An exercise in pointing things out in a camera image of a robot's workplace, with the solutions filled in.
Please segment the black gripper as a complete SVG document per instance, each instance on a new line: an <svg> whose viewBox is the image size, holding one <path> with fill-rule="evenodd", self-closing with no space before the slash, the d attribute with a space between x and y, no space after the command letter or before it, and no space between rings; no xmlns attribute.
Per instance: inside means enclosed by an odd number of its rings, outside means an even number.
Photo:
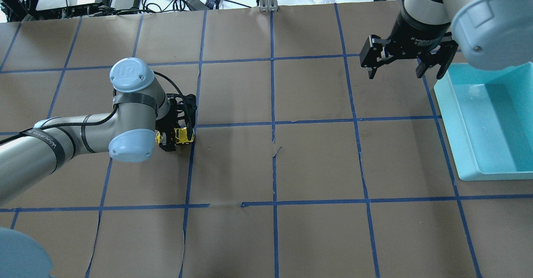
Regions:
<svg viewBox="0 0 533 278"><path fill-rule="evenodd" d="M194 94L179 95L166 94L168 111L160 112L162 116L156 120L158 131L158 147L166 152L177 150L176 134L171 132L174 128L181 128L179 121L183 120L187 134L193 134L196 124L197 98Z"/></svg>
<svg viewBox="0 0 533 278"><path fill-rule="evenodd" d="M426 71L436 65L440 68L436 79L446 74L458 50L455 40L441 41L451 22L428 24L401 11L396 18L388 39L370 35L360 52L361 67L368 71L368 78L374 79L377 69L396 60L419 58L416 68L417 78L422 78Z"/></svg>

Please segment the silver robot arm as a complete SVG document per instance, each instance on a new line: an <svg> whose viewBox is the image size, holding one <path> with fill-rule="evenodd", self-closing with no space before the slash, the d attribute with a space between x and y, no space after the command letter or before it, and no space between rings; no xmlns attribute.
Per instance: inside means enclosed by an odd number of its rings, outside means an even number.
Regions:
<svg viewBox="0 0 533 278"><path fill-rule="evenodd" d="M441 79L458 50L480 70L532 61L533 0L400 0L390 35L370 35L360 65L373 79L396 60L419 59L416 76L438 66Z"/></svg>
<svg viewBox="0 0 533 278"><path fill-rule="evenodd" d="M166 93L140 58L124 58L109 73L112 112L51 117L1 141L1 204L55 173L74 157L108 153L113 160L139 163L155 147L175 151L194 142L197 98L184 95L177 84Z"/></svg>

